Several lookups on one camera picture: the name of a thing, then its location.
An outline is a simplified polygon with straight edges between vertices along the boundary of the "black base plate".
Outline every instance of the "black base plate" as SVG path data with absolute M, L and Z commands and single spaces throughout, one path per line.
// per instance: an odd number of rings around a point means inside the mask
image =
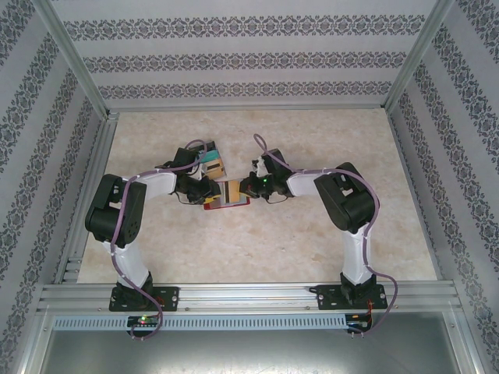
M 317 295 L 319 310 L 339 310 L 339 309 L 367 309 L 367 302 L 371 300 L 373 309 L 386 309 L 388 302 L 384 287 L 377 284 L 373 290 L 365 297 L 357 299 L 353 305 L 343 296 L 340 284 L 320 284 L 309 288 L 309 291 Z
M 179 305 L 178 287 L 156 287 L 153 288 L 152 296 L 161 305 L 163 312 L 176 312 Z M 111 312 L 148 312 L 156 310 L 156 306 L 151 302 L 145 309 L 140 309 L 136 305 L 126 305 L 120 301 L 119 289 L 114 287 L 109 302 Z

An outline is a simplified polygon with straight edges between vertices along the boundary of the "patterned wallpaper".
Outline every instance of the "patterned wallpaper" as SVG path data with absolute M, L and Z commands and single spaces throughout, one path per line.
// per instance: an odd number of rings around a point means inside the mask
M 435 0 L 52 3 L 123 109 L 381 104 Z
M 438 266 L 499 372 L 499 12 L 455 2 L 390 113 Z
M 26 0 L 0 5 L 0 373 L 54 279 L 101 125 Z

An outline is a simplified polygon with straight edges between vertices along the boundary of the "purple cable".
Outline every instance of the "purple cable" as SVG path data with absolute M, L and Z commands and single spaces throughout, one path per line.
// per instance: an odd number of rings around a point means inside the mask
M 125 215 L 125 206 L 126 206 L 126 198 L 128 196 L 128 191 L 129 191 L 130 185 L 135 180 L 137 180 L 138 178 L 147 177 L 148 175 L 166 173 L 166 172 L 169 172 L 169 171 L 185 170 L 185 169 L 192 168 L 192 167 L 196 166 L 197 164 L 199 164 L 206 157 L 207 145 L 206 145 L 206 143 L 203 140 L 201 140 L 201 139 L 195 139 L 195 140 L 193 140 L 191 142 L 188 142 L 187 145 L 186 145 L 186 148 L 189 148 L 189 146 L 191 146 L 194 143 L 202 143 L 203 146 L 204 146 L 204 150 L 203 150 L 203 154 L 201 155 L 201 157 L 198 158 L 197 160 L 195 160 L 192 164 L 189 164 L 189 165 L 186 165 L 186 166 L 181 166 L 179 168 L 154 169 L 154 170 L 151 170 L 151 171 L 145 171 L 144 173 L 140 173 L 138 175 L 134 175 L 133 177 L 131 177 L 126 182 L 125 188 L 123 189 L 122 205 L 119 208 L 118 221 L 116 222 L 115 233 L 112 236 L 112 240 L 111 240 L 111 244 L 110 244 L 112 265 L 115 267 L 116 272 L 118 273 L 118 275 L 126 283 L 128 283 L 131 288 L 133 288 L 135 291 L 138 291 L 143 296 L 145 296 L 146 298 L 148 298 L 149 300 L 151 300 L 153 302 L 154 306 L 156 306 L 156 308 L 157 308 L 158 316 L 159 316 L 159 323 L 156 325 L 156 329 L 154 329 L 153 331 L 151 331 L 151 333 L 149 333 L 145 337 L 136 337 L 135 335 L 133 335 L 133 331 L 134 331 L 134 329 L 135 329 L 136 326 L 132 326 L 132 329 L 130 330 L 130 335 L 132 336 L 133 340 L 136 340 L 136 339 L 140 339 L 140 340 L 149 339 L 149 338 L 153 337 L 161 329 L 161 326 L 163 326 L 163 309 L 161 308 L 161 305 L 159 304 L 159 302 L 156 301 L 155 298 L 153 298 L 151 295 L 149 295 L 148 293 L 146 293 L 145 291 L 143 291 L 139 286 L 137 286 L 130 279 L 128 279 L 128 277 L 119 268 L 119 265 L 118 265 L 118 263 L 116 261 L 116 241 L 118 240 L 119 231 L 121 230 L 122 223 L 123 223 L 123 216 Z
M 362 243 L 363 262 L 364 262 L 364 266 L 372 274 L 377 275 L 378 277 L 383 277 L 383 278 L 389 279 L 393 283 L 394 292 L 393 292 L 393 298 L 391 299 L 390 304 L 388 304 L 387 310 L 385 311 L 385 313 L 383 314 L 383 316 L 380 318 L 380 320 L 378 321 L 378 323 L 375 326 L 373 326 L 370 330 L 366 331 L 364 333 L 364 335 L 372 333 L 387 318 L 388 313 L 391 311 L 391 308 L 393 308 L 393 305 L 395 304 L 395 300 L 397 299 L 397 295 L 398 295 L 398 283 L 395 280 L 395 278 L 393 278 L 391 275 L 387 275 L 387 274 L 383 274 L 383 273 L 377 272 L 371 266 L 369 266 L 369 262 L 367 261 L 367 235 L 369 234 L 370 229 L 373 227 L 374 222 L 376 221 L 377 216 L 378 216 L 378 214 L 380 212 L 380 200 L 378 199 L 377 194 L 374 192 L 373 187 L 364 178 L 359 177 L 357 174 L 352 173 L 351 171 L 348 171 L 348 170 L 334 169 L 334 168 L 330 168 L 330 169 L 317 169 L 317 170 L 302 170 L 302 169 L 292 168 L 291 166 L 289 166 L 288 164 L 286 164 L 284 161 L 279 160 L 276 156 L 274 156 L 272 153 L 270 153 L 268 151 L 267 143 L 265 143 L 265 139 L 262 136 L 260 136 L 259 134 L 254 134 L 253 138 L 255 139 L 255 141 L 257 142 L 258 146 L 260 146 L 260 148 L 264 151 L 264 153 L 266 155 L 268 155 L 274 161 L 278 162 L 279 164 L 281 164 L 282 166 L 284 166 L 285 168 L 289 169 L 290 171 L 292 171 L 294 173 L 301 173 L 301 174 L 339 173 L 339 174 L 343 174 L 343 175 L 348 175 L 349 177 L 354 178 L 357 181 L 361 182 L 363 185 L 365 185 L 367 191 L 373 197 L 373 200 L 374 200 L 374 215 L 373 215 L 373 218 L 371 219 L 371 222 L 367 225 L 367 228 L 364 231 L 364 235 L 363 235 L 363 243 Z

